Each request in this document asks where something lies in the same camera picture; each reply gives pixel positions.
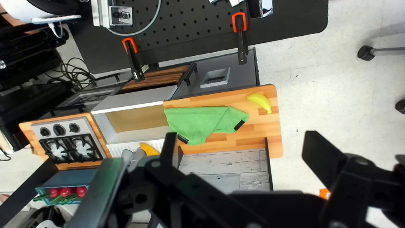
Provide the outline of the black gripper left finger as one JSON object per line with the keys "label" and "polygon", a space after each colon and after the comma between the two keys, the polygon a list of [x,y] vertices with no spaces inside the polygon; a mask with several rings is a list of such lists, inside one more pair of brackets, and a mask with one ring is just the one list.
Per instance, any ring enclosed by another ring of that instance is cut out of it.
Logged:
{"label": "black gripper left finger", "polygon": [[161,166],[157,168],[160,191],[166,197],[199,199],[203,195],[203,180],[179,169],[182,150],[177,143],[176,133],[167,133],[160,155]]}

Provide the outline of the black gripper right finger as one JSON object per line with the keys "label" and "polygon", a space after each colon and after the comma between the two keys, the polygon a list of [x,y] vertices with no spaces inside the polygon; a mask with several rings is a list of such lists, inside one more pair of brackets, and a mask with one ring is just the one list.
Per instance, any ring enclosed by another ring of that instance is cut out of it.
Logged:
{"label": "black gripper right finger", "polygon": [[343,153],[319,131],[305,131],[301,158],[327,188],[332,190],[336,185],[347,188],[356,186],[348,174],[341,177],[341,172],[355,162],[356,155]]}

